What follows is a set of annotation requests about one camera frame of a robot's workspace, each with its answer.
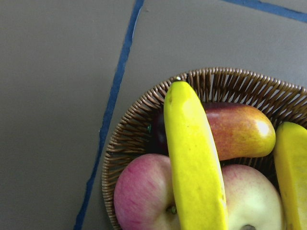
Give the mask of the pale green apple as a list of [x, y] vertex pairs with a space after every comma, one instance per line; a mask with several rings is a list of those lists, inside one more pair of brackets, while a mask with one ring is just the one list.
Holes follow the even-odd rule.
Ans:
[[222, 168], [230, 230], [284, 230], [280, 195], [258, 170], [241, 164]]

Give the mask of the red yellow mango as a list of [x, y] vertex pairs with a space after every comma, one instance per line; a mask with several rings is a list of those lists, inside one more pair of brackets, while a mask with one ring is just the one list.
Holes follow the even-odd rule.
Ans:
[[275, 129], [259, 109], [241, 103], [203, 103], [219, 160], [267, 156], [275, 146]]

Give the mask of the yellow banana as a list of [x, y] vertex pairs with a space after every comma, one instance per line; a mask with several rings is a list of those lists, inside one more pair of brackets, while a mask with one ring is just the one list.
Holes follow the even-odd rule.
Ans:
[[228, 229], [224, 181], [213, 134], [201, 101], [185, 81], [171, 84], [164, 121], [181, 229]]
[[307, 228], [307, 130], [284, 122], [276, 131], [273, 151], [288, 230]]

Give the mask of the pink red apple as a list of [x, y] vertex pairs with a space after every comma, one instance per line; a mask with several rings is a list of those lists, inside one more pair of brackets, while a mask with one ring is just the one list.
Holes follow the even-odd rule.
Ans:
[[170, 159], [137, 157], [123, 170], [114, 191], [115, 214], [123, 230], [178, 230]]

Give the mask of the brown wicker basket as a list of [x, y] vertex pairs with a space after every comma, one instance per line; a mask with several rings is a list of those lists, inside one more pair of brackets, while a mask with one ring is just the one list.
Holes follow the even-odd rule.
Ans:
[[[254, 106], [277, 127], [283, 122], [307, 125], [307, 90], [253, 71], [235, 68], [204, 68], [178, 74], [204, 102], [229, 102]], [[125, 167], [150, 152], [150, 125], [162, 108], [169, 78], [149, 89], [125, 112], [114, 129], [103, 157], [102, 193], [113, 229], [120, 229], [115, 214], [115, 184]]]

